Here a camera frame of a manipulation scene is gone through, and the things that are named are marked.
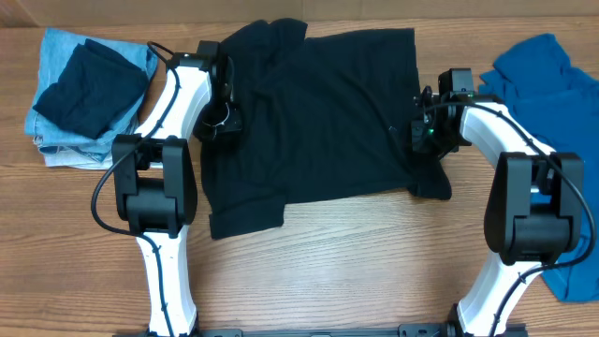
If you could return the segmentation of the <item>black t-shirt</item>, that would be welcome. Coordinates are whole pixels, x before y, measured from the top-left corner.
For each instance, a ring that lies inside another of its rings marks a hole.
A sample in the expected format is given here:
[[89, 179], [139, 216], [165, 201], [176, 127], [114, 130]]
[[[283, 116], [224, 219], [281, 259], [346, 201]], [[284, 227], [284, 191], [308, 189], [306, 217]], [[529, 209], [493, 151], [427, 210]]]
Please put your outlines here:
[[201, 149], [216, 240], [279, 227], [288, 204], [398, 188], [452, 195], [439, 160], [410, 146], [420, 93], [414, 31], [306, 31], [293, 19], [257, 21], [222, 43], [242, 130], [229, 146]]

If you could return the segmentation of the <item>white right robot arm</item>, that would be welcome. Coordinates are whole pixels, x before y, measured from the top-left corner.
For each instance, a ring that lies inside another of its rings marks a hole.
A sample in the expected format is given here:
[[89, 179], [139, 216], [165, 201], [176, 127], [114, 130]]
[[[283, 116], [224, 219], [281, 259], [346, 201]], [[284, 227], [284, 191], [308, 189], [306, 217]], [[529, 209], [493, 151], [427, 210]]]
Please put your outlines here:
[[469, 292], [445, 323], [402, 324], [401, 336], [525, 336], [507, 322], [527, 286], [579, 242], [581, 220], [592, 215], [582, 195], [584, 168], [578, 155], [559, 153], [536, 139], [494, 95], [475, 91], [468, 68], [425, 88], [411, 123], [413, 152], [443, 158], [474, 145], [495, 173], [484, 215], [489, 254]]

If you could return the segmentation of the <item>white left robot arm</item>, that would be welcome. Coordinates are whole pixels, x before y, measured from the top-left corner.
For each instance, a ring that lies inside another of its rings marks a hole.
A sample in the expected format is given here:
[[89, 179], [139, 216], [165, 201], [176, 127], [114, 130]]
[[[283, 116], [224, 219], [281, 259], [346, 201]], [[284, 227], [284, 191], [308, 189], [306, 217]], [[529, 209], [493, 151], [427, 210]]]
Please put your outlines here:
[[148, 47], [166, 66], [166, 85], [145, 122], [114, 140], [107, 174], [126, 234], [144, 258], [151, 300], [145, 335], [197, 336], [186, 244], [198, 192], [188, 141], [228, 144], [241, 133], [234, 64], [215, 41], [199, 42], [194, 53]]

